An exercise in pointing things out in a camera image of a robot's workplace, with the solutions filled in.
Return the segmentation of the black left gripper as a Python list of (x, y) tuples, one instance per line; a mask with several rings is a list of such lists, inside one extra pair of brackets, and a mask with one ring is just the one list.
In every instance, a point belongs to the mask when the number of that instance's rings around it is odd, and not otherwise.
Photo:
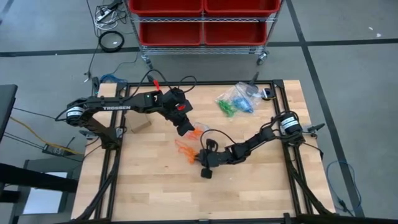
[(161, 114), (167, 120), (173, 122), (180, 136), (184, 136), (187, 132), (195, 130), (187, 116), (187, 113), (190, 112), (193, 107), (186, 99), (183, 90), (172, 88), (162, 95), (161, 103), (163, 106)]

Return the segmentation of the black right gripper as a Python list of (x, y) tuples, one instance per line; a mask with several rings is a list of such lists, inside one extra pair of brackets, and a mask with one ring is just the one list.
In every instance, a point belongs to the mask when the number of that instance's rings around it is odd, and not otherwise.
[(213, 171), (208, 168), (227, 164), (231, 159), (231, 156), (227, 152), (217, 152), (217, 150), (218, 143), (213, 139), (207, 139), (206, 149), (202, 149), (199, 154), (196, 155), (196, 160), (203, 167), (207, 167), (201, 170), (200, 175), (202, 178), (211, 179)]

